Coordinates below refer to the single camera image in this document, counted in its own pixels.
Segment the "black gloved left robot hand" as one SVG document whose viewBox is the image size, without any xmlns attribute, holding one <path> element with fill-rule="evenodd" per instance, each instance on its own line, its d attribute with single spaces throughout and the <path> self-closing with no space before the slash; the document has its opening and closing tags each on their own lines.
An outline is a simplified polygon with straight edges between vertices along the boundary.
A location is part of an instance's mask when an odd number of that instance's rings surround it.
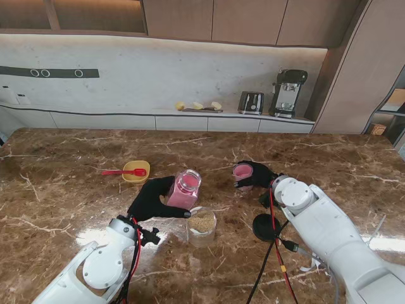
<svg viewBox="0 0 405 304">
<path fill-rule="evenodd" d="M 190 218 L 191 212 L 187 209 L 167 206 L 160 200 L 160 196 L 166 196 L 169 193 L 174 182 L 174 175 L 147 181 L 130 205 L 127 211 L 128 216 L 136 219 L 138 222 L 143 222 L 153 217 Z"/>
</svg>

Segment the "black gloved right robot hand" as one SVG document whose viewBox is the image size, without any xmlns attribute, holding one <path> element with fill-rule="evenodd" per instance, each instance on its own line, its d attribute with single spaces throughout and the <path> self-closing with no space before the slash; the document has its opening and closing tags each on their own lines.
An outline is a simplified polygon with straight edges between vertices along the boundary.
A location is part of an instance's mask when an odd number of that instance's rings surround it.
<svg viewBox="0 0 405 304">
<path fill-rule="evenodd" d="M 243 160 L 237 163 L 238 166 L 247 165 L 252 169 L 252 173 L 249 177 L 244 177 L 241 180 L 234 182 L 234 187 L 249 187 L 249 186 L 260 186 L 267 189 L 270 186 L 271 181 L 274 181 L 282 174 L 276 174 L 271 171 L 266 165 L 262 163 L 257 163 L 254 161 Z"/>
</svg>

